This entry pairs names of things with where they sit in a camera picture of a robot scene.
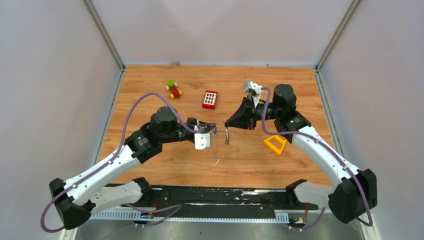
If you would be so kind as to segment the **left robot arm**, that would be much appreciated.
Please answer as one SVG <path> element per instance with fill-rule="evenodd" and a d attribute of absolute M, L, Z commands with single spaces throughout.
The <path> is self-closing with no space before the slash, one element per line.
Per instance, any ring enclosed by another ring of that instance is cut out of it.
<path fill-rule="evenodd" d="M 149 206 L 153 201 L 152 188 L 143 177 L 116 187 L 106 186 L 119 175 L 161 153 L 164 144 L 188 141 L 197 150 L 211 147 L 211 133 L 215 128 L 215 123 L 197 118 L 181 121 L 173 107 L 159 108 L 149 122 L 123 139 L 103 160 L 74 177 L 55 178 L 49 183 L 51 203 L 63 229 L 75 229 L 93 215 L 119 205 Z"/>

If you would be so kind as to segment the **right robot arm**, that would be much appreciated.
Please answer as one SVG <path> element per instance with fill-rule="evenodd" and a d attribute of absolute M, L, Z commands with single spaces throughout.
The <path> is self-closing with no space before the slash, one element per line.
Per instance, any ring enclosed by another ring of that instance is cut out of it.
<path fill-rule="evenodd" d="M 297 110 L 293 87 L 278 84 L 270 90 L 248 80 L 243 91 L 247 96 L 224 126 L 254 130 L 260 121 L 266 134 L 283 137 L 302 150 L 331 182 L 331 186 L 325 186 L 297 180 L 285 188 L 286 204 L 292 209 L 303 204 L 320 206 L 329 209 L 344 224 L 358 220 L 365 226 L 373 226 L 371 209 L 378 204 L 376 174 L 350 163 L 318 134 Z"/>

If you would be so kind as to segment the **silver keyring with keys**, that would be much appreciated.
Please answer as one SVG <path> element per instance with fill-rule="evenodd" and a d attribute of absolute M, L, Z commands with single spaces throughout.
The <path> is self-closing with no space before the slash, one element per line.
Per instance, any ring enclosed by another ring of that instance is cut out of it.
<path fill-rule="evenodd" d="M 225 144 L 229 145 L 230 144 L 230 131 L 229 131 L 229 127 L 227 126 L 226 123 L 224 123 L 224 127 L 225 127 Z"/>

